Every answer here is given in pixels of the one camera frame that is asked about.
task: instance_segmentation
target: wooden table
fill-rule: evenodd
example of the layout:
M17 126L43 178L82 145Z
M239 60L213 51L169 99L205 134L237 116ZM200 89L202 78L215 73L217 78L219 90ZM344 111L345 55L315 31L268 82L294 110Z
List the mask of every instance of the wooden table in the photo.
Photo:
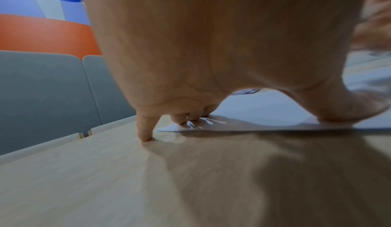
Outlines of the wooden table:
M389 131L155 138L130 123L0 166L0 226L391 226Z

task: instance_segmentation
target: paper sheet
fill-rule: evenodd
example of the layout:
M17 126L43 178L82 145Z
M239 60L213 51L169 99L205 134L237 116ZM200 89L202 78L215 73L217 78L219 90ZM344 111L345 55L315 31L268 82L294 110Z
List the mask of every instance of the paper sheet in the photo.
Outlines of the paper sheet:
M391 68L382 68L344 78L350 89L371 88L391 96ZM358 123L319 123L289 97L278 91L229 96L208 118L172 124L163 132L181 131L272 131L391 128L391 110Z

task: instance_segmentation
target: orange wall stripe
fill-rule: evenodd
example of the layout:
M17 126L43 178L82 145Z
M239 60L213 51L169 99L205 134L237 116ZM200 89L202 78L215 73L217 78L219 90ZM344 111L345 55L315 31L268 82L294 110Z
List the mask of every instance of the orange wall stripe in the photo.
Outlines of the orange wall stripe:
M0 15L0 50L102 55L91 26L62 20Z

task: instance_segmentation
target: gray chair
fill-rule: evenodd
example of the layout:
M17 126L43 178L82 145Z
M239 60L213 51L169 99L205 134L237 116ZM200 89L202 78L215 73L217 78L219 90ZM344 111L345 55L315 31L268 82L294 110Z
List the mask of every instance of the gray chair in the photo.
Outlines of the gray chair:
M136 115L115 83L102 56L84 57L83 66L103 124Z
M0 155L99 125L77 57L0 51Z

